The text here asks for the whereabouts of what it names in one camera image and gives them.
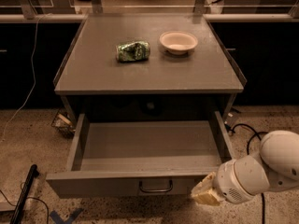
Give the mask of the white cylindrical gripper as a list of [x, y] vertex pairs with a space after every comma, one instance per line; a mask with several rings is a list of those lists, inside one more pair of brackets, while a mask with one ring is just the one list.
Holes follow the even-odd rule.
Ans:
[[227, 202], [234, 204], [250, 201], [270, 188], [259, 154], [223, 163], [217, 173], [210, 173], [192, 189], [192, 198], [199, 204], [219, 206], [221, 200], [212, 192], [213, 185]]

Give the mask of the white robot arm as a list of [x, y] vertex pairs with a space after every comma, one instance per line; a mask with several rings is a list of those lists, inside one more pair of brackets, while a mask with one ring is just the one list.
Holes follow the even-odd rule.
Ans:
[[266, 134], [258, 151], [223, 163], [191, 192], [200, 204], [240, 204], [264, 192], [299, 188], [299, 135], [289, 131]]

